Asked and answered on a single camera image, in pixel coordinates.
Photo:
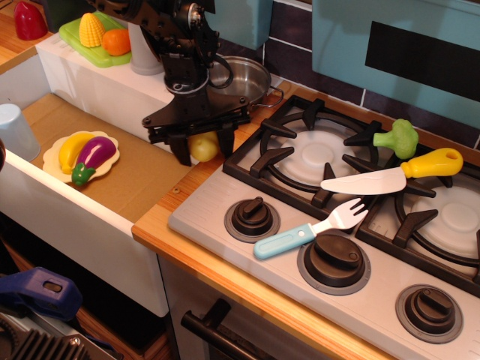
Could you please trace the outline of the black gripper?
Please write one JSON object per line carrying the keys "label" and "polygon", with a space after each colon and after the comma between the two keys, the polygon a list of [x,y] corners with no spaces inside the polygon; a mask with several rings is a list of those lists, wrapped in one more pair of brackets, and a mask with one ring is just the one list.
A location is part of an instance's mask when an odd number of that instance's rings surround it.
{"label": "black gripper", "polygon": [[250,99],[221,94],[207,88],[194,94],[176,95],[164,108],[147,115],[142,126],[150,143],[169,143],[180,164],[191,165],[188,137],[216,131],[220,152],[233,153],[235,129],[229,124],[247,121]]}

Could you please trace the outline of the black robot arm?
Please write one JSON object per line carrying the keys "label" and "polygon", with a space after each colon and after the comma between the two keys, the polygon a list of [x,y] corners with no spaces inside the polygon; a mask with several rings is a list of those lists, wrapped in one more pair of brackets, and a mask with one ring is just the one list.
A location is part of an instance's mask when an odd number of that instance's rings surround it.
{"label": "black robot arm", "polygon": [[191,165],[188,138],[214,131],[220,152],[233,153],[234,132],[249,122],[245,96],[221,94],[234,73],[217,51],[219,34],[205,14],[213,1],[91,1],[97,11],[138,25],[161,61],[164,84],[173,95],[164,108],[142,120],[150,143],[165,143],[183,165]]}

